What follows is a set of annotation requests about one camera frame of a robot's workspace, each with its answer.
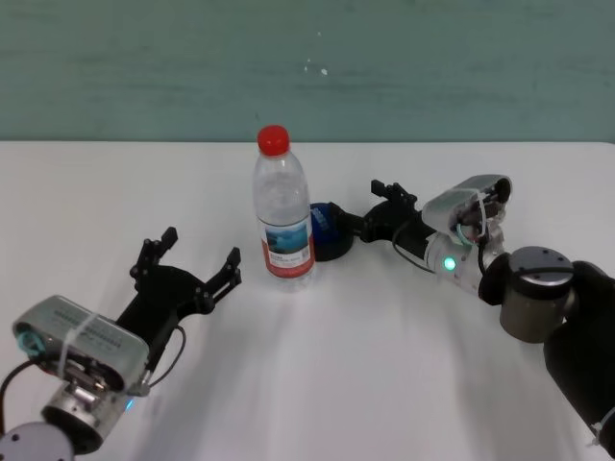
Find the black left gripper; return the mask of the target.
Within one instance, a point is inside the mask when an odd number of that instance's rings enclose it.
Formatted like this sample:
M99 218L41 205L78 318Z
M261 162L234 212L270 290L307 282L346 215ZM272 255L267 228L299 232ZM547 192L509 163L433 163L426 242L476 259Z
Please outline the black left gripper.
M169 227L159 239L143 240L129 272L137 294L117 319L120 328L148 346L148 371L157 368L173 330L183 318L211 313L242 282L241 252L237 247L231 249L222 268L207 281L182 269L158 266L178 239L176 228Z

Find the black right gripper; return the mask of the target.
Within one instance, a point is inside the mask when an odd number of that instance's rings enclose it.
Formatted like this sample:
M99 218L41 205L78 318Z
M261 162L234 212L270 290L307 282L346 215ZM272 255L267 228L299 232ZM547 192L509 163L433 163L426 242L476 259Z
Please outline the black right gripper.
M371 193L386 201L374 206L364 217L329 202L334 228L340 234L359 237L364 243L385 240L395 242L412 255L424 255L428 238L435 230L423 222L422 213L414 208L417 197L397 182L384 184L379 180L371 180Z

